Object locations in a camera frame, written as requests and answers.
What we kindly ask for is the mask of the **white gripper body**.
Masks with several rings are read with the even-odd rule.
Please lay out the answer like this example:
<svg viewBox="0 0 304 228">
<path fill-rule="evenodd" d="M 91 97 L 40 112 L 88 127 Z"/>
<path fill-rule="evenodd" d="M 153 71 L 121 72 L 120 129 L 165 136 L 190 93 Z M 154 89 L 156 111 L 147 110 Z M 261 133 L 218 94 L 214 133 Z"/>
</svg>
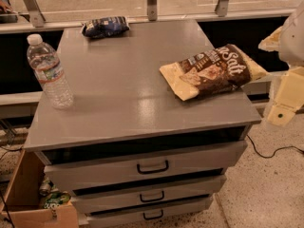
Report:
<svg viewBox="0 0 304 228">
<path fill-rule="evenodd" d="M 278 54 L 280 60 L 290 66 L 304 66 L 304 1 L 282 26 Z"/>
</svg>

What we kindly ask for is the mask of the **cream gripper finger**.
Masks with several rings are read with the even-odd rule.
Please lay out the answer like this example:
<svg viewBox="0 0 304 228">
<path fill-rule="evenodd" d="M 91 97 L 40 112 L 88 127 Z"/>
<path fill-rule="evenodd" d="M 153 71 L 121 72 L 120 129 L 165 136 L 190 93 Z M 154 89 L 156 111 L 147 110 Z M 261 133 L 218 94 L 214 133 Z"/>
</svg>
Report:
<svg viewBox="0 0 304 228">
<path fill-rule="evenodd" d="M 304 67 L 289 69 L 273 83 L 275 96 L 272 99 L 267 122 L 285 126 L 297 110 L 304 105 Z"/>
<path fill-rule="evenodd" d="M 279 27 L 275 31 L 273 31 L 269 36 L 267 36 L 259 43 L 258 48 L 269 52 L 278 51 L 281 30 L 282 27 Z"/>
</svg>

